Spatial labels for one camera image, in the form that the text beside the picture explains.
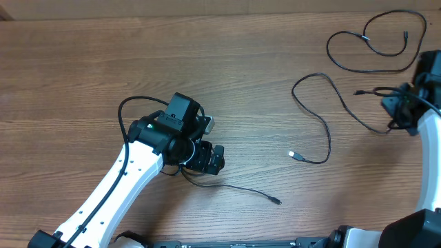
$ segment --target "wooden table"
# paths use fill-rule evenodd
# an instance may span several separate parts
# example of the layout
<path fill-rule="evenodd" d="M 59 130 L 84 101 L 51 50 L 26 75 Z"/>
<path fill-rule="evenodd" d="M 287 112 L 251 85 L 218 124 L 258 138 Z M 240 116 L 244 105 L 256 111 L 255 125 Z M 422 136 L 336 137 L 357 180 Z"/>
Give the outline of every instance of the wooden table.
<path fill-rule="evenodd" d="M 420 137 L 375 135 L 348 115 L 324 79 L 292 85 L 312 72 L 327 73 L 350 109 L 385 129 L 390 118 L 374 96 L 355 90 L 411 80 L 400 74 L 356 74 L 327 57 L 328 37 L 361 32 L 377 13 L 271 14 L 0 23 L 0 247 L 26 247 L 38 229 L 54 231 L 107 173 L 123 144 L 116 117 L 127 96 L 168 101 L 180 92 L 215 116 L 205 139 L 225 146 L 225 168 L 204 183 L 262 190 L 275 205 L 235 189 L 202 189 L 182 176 L 158 175 L 136 199 L 116 234 L 127 229 L 152 240 L 282 240 L 327 236 L 338 225 L 381 230 L 409 215 L 420 192 Z M 423 12 L 422 50 L 441 48 L 441 12 Z M 401 56 L 374 54 L 355 37 L 331 43 L 335 58 L 353 68 L 401 68 L 413 56 L 422 22 L 408 14 L 374 21 L 368 36 L 383 52 L 409 46 Z M 163 109 L 136 101 L 126 125 Z"/>

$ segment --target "wooden tabletop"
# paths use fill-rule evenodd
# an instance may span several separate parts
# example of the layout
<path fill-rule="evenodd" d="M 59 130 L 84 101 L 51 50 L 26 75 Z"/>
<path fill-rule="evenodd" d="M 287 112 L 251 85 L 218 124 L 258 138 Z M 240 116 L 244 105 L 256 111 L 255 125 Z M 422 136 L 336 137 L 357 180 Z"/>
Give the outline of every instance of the wooden tabletop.
<path fill-rule="evenodd" d="M 264 191 L 275 205 L 236 189 L 203 189 L 182 176 L 158 175 L 116 234 L 152 240 L 282 240 L 327 236 L 339 225 L 381 230 L 411 214 L 420 193 L 420 137 L 381 136 L 345 112 L 330 84 L 304 81 L 297 94 L 329 124 L 332 153 L 323 165 L 293 160 L 288 150 L 321 160 L 321 122 L 299 108 L 292 85 L 325 72 L 349 108 L 381 130 L 390 121 L 375 96 L 355 90 L 409 82 L 400 74 L 356 74 L 334 65 L 325 44 L 340 30 L 362 32 L 375 14 L 271 14 L 77 21 L 0 22 L 0 247 L 26 247 L 38 229 L 53 232 L 98 185 L 121 150 L 116 111 L 132 95 L 198 101 L 216 125 L 205 140 L 225 146 L 225 168 L 204 183 Z M 428 20 L 422 51 L 441 48 L 441 12 Z M 361 69 L 404 67 L 422 22 L 410 14 L 374 21 L 367 33 L 385 58 L 342 34 L 331 42 L 341 63 Z M 125 124 L 164 109 L 136 101 Z"/>

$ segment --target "wall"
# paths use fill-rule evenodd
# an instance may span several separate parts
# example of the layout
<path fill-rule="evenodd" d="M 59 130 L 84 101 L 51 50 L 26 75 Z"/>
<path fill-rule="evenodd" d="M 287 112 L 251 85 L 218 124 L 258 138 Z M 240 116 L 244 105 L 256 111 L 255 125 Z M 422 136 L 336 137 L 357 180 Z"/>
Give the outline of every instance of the wall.
<path fill-rule="evenodd" d="M 0 17 L 48 20 L 440 8 L 441 0 L 0 0 Z"/>

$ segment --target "white arm segment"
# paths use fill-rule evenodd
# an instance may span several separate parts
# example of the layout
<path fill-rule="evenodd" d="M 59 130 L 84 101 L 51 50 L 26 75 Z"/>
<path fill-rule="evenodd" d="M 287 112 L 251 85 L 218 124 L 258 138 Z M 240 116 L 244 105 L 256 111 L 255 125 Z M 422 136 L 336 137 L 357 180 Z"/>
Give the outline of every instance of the white arm segment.
<path fill-rule="evenodd" d="M 80 234 L 72 243 L 73 247 L 106 248 L 109 245 L 112 234 L 135 198 L 162 169 L 162 154 L 157 156 L 152 153 L 152 150 L 153 148 L 150 146 L 138 141 L 129 143 L 129 161 L 125 170 L 127 174 L 121 178 L 104 205 L 86 226 L 85 232 Z M 76 228 L 83 223 L 107 193 L 123 166 L 124 156 L 125 148 L 123 146 L 115 164 L 98 187 L 78 211 L 57 229 L 57 231 L 63 233 L 62 241 L 66 242 L 72 237 Z"/>
<path fill-rule="evenodd" d="M 441 118 L 429 110 L 418 120 L 422 141 L 422 181 L 416 211 L 441 207 Z"/>

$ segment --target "wood grain surface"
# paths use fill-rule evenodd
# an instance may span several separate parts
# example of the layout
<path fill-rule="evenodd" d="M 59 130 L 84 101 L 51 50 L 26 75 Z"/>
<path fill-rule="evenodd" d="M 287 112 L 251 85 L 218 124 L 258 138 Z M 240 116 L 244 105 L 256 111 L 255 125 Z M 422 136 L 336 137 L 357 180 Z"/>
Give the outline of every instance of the wood grain surface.
<path fill-rule="evenodd" d="M 303 103 L 329 124 L 332 153 L 323 165 L 296 162 L 325 157 L 322 124 L 294 102 L 301 77 L 325 72 L 349 108 L 385 129 L 389 117 L 374 96 L 355 90 L 408 82 L 400 74 L 356 74 L 327 57 L 328 37 L 361 32 L 375 12 L 162 17 L 0 23 L 0 247 L 26 247 L 38 229 L 54 231 L 107 173 L 123 144 L 116 111 L 128 96 L 169 101 L 180 92 L 197 100 L 216 126 L 205 139 L 225 146 L 225 168 L 205 183 L 259 189 L 275 205 L 235 189 L 202 189 L 182 176 L 158 175 L 119 225 L 152 240 L 282 240 L 327 236 L 338 225 L 381 230 L 409 215 L 420 191 L 420 137 L 376 135 L 342 108 L 324 79 L 298 86 Z M 441 48 L 441 12 L 423 12 L 422 50 Z M 422 22 L 391 14 L 368 28 L 371 43 L 341 35 L 336 59 L 352 68 L 401 68 L 415 52 Z M 126 125 L 163 109 L 136 101 L 123 110 Z"/>

